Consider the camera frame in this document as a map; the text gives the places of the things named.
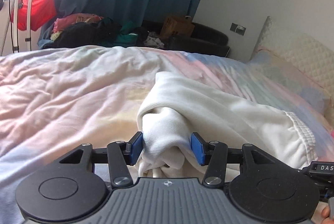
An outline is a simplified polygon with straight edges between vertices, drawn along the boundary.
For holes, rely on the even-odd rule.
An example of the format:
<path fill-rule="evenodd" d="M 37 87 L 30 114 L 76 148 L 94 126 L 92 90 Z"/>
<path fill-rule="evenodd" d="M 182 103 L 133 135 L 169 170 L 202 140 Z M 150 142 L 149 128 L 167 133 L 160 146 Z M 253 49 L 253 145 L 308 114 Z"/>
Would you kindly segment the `person's right hand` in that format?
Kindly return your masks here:
<path fill-rule="evenodd" d="M 321 212 L 322 222 L 321 224 L 334 224 L 333 218 L 330 217 L 331 209 L 327 205 Z"/>

